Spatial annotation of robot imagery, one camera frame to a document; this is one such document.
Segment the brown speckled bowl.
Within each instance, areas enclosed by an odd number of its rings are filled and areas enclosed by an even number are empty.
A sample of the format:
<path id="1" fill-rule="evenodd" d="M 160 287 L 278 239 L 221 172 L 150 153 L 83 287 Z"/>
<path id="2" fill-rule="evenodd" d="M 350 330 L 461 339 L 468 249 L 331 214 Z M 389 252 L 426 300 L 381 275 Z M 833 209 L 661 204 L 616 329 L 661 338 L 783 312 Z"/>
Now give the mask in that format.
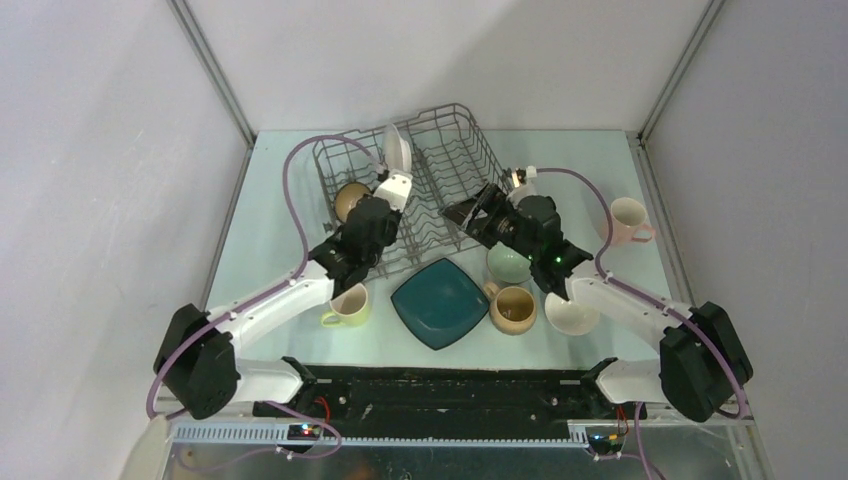
<path id="1" fill-rule="evenodd" d="M 371 194 L 371 189 L 361 182 L 349 182 L 345 184 L 336 194 L 333 208 L 336 218 L 341 223 L 346 223 L 349 213 L 357 206 L 359 201 Z"/>

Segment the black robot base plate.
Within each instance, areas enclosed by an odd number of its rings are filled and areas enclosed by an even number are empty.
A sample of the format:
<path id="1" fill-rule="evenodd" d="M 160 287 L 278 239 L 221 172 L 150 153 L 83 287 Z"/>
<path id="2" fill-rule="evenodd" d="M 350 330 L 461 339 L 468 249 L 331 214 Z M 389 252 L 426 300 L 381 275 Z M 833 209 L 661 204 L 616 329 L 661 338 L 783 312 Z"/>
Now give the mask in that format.
<path id="1" fill-rule="evenodd" d="M 304 365 L 285 405 L 346 439 L 574 440 L 579 421 L 635 418 L 592 385 L 594 370 L 461 370 Z"/>

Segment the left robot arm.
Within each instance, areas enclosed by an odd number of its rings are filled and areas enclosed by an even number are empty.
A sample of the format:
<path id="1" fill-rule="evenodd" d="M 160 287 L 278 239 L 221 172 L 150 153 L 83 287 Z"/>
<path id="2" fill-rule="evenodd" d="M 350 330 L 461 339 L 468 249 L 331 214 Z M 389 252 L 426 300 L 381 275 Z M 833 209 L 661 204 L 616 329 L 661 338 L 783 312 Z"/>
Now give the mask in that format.
<path id="1" fill-rule="evenodd" d="M 149 415 L 156 414 L 162 386 L 197 420 L 241 402 L 276 402 L 297 417 L 311 412 L 316 390 L 296 361 L 248 360 L 243 353 L 282 324 L 358 286 L 395 242 L 405 207 L 403 200 L 367 195 L 307 262 L 279 283 L 210 311 L 193 304 L 179 308 L 154 361 Z"/>

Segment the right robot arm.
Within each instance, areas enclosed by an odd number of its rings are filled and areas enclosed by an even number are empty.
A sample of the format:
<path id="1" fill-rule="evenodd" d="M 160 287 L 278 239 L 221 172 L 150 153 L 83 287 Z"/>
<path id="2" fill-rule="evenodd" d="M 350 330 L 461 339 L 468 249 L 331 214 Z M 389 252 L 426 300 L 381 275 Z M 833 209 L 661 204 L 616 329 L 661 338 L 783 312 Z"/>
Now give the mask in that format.
<path id="1" fill-rule="evenodd" d="M 740 397 L 752 378 L 750 359 L 722 307 L 661 300 L 599 269 L 595 256 L 563 235 L 552 198 L 529 195 L 513 203 L 488 183 L 440 214 L 479 244 L 502 244 L 528 259 L 549 304 L 594 309 L 656 352 L 654 360 L 613 357 L 591 369 L 581 392 L 591 416 L 606 418 L 624 403 L 664 403 L 704 422 L 731 397 Z"/>

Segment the white ruffled plate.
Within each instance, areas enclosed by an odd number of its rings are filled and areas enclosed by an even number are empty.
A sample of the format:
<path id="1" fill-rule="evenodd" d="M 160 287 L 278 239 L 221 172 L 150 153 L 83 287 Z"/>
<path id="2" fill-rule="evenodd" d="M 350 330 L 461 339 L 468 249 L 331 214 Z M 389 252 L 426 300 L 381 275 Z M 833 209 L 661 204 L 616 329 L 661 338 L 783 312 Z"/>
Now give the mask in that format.
<path id="1" fill-rule="evenodd" d="M 384 128 L 382 151 L 384 163 L 389 170 L 412 172 L 412 148 L 394 124 L 388 124 Z"/>

